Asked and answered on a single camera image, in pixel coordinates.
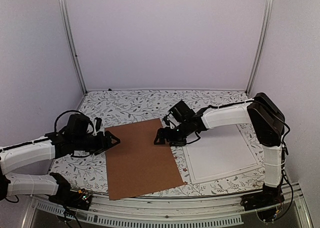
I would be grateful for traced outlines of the brown cardboard backing board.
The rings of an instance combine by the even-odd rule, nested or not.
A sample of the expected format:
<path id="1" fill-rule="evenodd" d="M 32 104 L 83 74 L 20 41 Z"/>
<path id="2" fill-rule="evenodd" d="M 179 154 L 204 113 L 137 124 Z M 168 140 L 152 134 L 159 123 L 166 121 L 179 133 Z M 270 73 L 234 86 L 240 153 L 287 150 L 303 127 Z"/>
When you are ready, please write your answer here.
<path id="1" fill-rule="evenodd" d="M 108 127 L 120 144 L 106 151 L 109 199 L 147 195 L 184 185 L 169 145 L 154 145 L 159 118 Z"/>

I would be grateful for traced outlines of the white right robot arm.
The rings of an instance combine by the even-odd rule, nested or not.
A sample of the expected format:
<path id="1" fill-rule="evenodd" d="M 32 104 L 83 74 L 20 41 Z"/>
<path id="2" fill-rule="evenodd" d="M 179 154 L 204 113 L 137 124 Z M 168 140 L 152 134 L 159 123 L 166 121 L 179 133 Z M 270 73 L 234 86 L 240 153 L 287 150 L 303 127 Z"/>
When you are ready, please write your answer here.
<path id="1" fill-rule="evenodd" d="M 267 187 L 259 194 L 262 206 L 269 206 L 278 198 L 278 191 L 283 182 L 283 168 L 288 150 L 285 137 L 290 132 L 285 116 L 274 102 L 263 92 L 245 101 L 213 106 L 208 105 L 198 111 L 191 109 L 184 101 L 179 101 L 169 111 L 178 125 L 170 126 L 170 121 L 163 118 L 166 127 L 159 128 L 155 135 L 155 145 L 182 147 L 188 144 L 187 137 L 217 127 L 250 124 L 264 152 L 265 178 Z"/>

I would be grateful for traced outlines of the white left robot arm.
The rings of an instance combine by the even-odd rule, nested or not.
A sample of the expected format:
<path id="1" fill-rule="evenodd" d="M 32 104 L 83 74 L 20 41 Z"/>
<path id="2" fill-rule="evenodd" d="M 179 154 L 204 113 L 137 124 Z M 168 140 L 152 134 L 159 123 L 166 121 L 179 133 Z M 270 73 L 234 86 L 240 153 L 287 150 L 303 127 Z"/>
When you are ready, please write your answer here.
<path id="1" fill-rule="evenodd" d="M 23 143 L 0 149 L 0 198 L 41 194 L 56 197 L 63 205 L 74 201 L 70 183 L 58 173 L 47 175 L 14 174 L 13 171 L 40 161 L 59 159 L 76 152 L 99 155 L 120 144 L 110 131 L 101 131 L 101 118 L 94 121 L 77 110 L 69 110 L 67 124 L 53 132 Z"/>

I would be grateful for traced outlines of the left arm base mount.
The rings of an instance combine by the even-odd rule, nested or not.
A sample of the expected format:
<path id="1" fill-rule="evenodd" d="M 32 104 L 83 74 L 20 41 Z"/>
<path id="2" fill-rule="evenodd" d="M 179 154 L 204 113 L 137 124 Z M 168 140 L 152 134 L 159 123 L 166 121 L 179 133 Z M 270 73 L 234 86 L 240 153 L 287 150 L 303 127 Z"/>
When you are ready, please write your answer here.
<path id="1" fill-rule="evenodd" d="M 52 203 L 67 208 L 75 208 L 88 211 L 92 202 L 92 194 L 85 188 L 74 191 L 71 189 L 70 183 L 60 174 L 51 172 L 58 185 L 55 195 L 49 195 L 48 200 Z"/>

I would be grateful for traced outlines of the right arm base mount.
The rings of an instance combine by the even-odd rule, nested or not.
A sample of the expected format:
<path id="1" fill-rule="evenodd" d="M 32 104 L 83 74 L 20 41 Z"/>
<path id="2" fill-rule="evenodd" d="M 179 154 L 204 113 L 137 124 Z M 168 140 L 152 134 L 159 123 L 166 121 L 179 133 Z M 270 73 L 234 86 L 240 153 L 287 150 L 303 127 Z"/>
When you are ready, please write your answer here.
<path id="1" fill-rule="evenodd" d="M 271 223 L 276 220 L 279 213 L 282 211 L 283 202 L 285 201 L 281 186 L 269 187 L 265 184 L 262 186 L 262 191 L 241 196 L 240 205 L 245 211 L 256 209 L 258 218 L 264 223 Z"/>

